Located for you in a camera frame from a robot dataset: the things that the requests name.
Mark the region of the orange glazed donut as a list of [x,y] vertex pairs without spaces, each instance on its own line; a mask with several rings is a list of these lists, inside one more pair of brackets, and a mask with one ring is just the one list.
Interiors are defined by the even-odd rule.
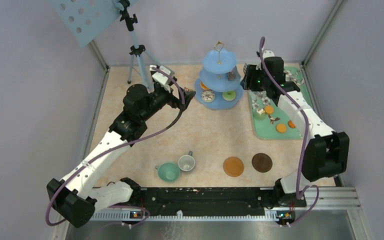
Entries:
[[200,82],[200,87],[205,91],[205,90],[209,90],[209,88],[207,86],[205,86],[205,84],[201,81]]

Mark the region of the white chocolate drizzle donut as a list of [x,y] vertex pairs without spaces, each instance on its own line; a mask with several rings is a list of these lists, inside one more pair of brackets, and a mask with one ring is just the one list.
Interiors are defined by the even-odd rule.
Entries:
[[201,94],[201,99],[205,103],[211,103],[215,100],[215,92],[211,89],[204,90]]

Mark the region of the green glazed donut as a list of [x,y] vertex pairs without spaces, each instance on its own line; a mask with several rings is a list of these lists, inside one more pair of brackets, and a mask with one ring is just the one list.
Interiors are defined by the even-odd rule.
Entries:
[[235,90],[225,91],[222,93],[222,98],[228,102],[234,101],[236,99],[236,91]]

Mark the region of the blue three-tier cake stand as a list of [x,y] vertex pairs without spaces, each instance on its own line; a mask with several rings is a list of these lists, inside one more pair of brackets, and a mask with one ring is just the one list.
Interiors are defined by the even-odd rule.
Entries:
[[[229,81],[227,73],[232,69],[236,69],[236,80]],[[237,68],[236,55],[227,49],[225,44],[218,41],[212,50],[210,50],[202,59],[202,69],[199,72],[199,77],[194,83],[196,91],[196,99],[199,103],[210,110],[226,110],[233,108],[241,99],[244,89],[241,87],[241,75]],[[209,90],[215,93],[213,102],[206,103],[201,99],[201,94],[204,91],[200,87],[200,82],[203,82]],[[222,97],[223,92],[236,91],[236,99],[226,101]]]

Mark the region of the green dome cake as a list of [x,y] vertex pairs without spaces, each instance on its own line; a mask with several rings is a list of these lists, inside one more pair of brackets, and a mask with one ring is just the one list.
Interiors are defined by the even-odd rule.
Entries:
[[252,115],[255,120],[263,120],[267,116],[264,108],[254,108]]

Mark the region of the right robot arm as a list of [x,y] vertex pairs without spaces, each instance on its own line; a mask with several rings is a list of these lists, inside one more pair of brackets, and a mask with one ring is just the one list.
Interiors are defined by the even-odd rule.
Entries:
[[301,87],[287,80],[281,57],[270,56],[259,64],[245,64],[243,73],[243,88],[253,93],[264,92],[303,137],[298,168],[275,182],[273,200],[277,205],[287,206],[292,200],[301,199],[314,182],[346,171],[349,136],[322,121],[305,100]]

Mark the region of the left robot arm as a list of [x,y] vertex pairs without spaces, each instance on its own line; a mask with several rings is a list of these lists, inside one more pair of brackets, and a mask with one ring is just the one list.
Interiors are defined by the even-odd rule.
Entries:
[[[95,187],[95,184],[113,162],[134,144],[155,137],[176,124],[196,95],[195,91],[181,87],[178,97],[173,93],[173,89],[165,89],[159,83],[154,84],[153,92],[142,84],[134,84],[127,89],[123,111],[99,144],[70,173],[60,180],[53,178],[48,182],[49,204],[45,221],[49,226],[57,225],[50,221],[51,210],[79,228],[102,209],[121,203],[134,207],[140,202],[140,186],[128,177],[104,187]],[[162,130],[143,136],[148,128],[146,121],[166,105],[179,109],[177,117]]]

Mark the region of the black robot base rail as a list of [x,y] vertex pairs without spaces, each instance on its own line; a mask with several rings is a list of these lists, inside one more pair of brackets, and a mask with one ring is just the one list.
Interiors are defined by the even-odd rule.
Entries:
[[148,187],[134,190],[128,206],[143,207],[152,217],[263,216],[274,208],[306,207],[304,199],[264,187]]

